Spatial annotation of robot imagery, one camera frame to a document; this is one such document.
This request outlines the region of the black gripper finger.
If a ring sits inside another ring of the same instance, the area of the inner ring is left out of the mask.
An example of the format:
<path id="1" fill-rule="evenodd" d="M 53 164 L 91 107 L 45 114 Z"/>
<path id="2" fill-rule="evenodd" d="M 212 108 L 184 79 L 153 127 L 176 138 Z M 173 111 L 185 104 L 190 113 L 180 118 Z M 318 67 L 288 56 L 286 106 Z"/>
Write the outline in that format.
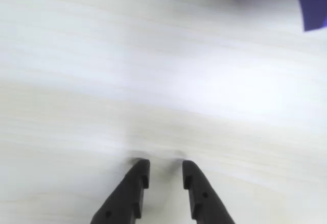
<path id="1" fill-rule="evenodd" d="M 91 223 L 135 224 L 142 217 L 144 190 L 149 188 L 150 161 L 138 160 L 94 214 Z"/>
<path id="2" fill-rule="evenodd" d="M 184 160 L 182 175 L 183 187 L 189 191 L 192 219 L 201 224 L 234 223 L 209 180 L 195 162 Z"/>

